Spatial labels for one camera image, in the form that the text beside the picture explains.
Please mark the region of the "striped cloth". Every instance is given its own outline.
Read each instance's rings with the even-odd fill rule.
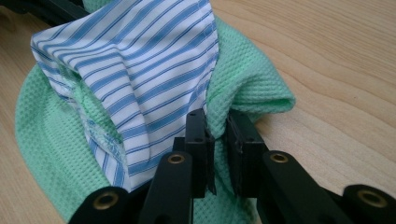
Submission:
[[[87,142],[113,186],[151,179],[161,156],[183,136],[188,112],[205,109],[219,54],[208,0],[117,0],[91,15],[32,38],[49,83],[73,106]],[[88,86],[120,138],[90,118],[76,100]]]

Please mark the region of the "table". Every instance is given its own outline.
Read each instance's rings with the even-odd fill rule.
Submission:
[[[341,194],[362,183],[396,197],[396,2],[211,0],[215,13],[273,61],[297,98],[256,127]],[[0,7],[0,223],[64,223],[26,168],[14,137],[29,42],[48,25]]]

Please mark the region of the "mint green towel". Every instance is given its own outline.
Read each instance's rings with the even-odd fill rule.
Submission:
[[[92,12],[109,1],[84,1]],[[252,120],[264,113],[285,112],[295,99],[269,59],[239,32],[216,20],[219,59],[207,91],[207,122],[215,136],[216,185],[194,202],[194,223],[254,223],[253,201],[233,195],[226,153],[220,137],[230,108]],[[83,85],[78,100],[97,123],[114,137],[115,127],[100,102]],[[96,163],[76,111],[62,101],[35,66],[26,78],[17,103],[17,141],[35,180],[64,220],[69,220],[91,192],[108,186]]]

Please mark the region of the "cloth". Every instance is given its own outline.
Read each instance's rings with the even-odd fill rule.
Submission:
[[[235,29],[216,18],[219,58],[206,93],[207,122],[217,138],[218,195],[194,201],[194,223],[254,223],[251,200],[233,196],[225,148],[220,140],[230,108],[254,120],[264,113],[292,109],[295,99],[269,59]],[[113,136],[117,130],[89,88],[79,89],[90,117]],[[26,78],[17,103],[16,136],[21,153],[65,220],[91,192],[109,185],[91,154],[76,110],[51,88],[38,66]]]
[[[32,38],[38,65],[85,127],[93,154],[113,186],[150,180],[187,113],[205,109],[218,58],[207,0],[113,1],[91,15]],[[78,100],[83,81],[120,136],[108,134]]]

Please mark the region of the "gold rivet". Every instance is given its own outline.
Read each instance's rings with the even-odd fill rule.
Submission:
[[[364,203],[370,204],[373,207],[383,208],[388,205],[388,202],[384,199],[384,197],[368,189],[359,190],[358,197]]]
[[[288,162],[289,161],[288,157],[286,157],[285,155],[280,154],[280,153],[274,153],[274,154],[272,154],[270,156],[270,158],[271,158],[272,161],[276,161],[276,162],[279,162],[279,163],[283,163],[283,162]]]
[[[106,210],[119,200],[119,195],[114,191],[106,191],[99,195],[93,202],[93,207],[97,210]]]
[[[180,154],[173,154],[170,157],[168,157],[168,161],[173,164],[182,163],[184,160],[186,160],[186,159],[184,158],[184,156],[182,156]]]

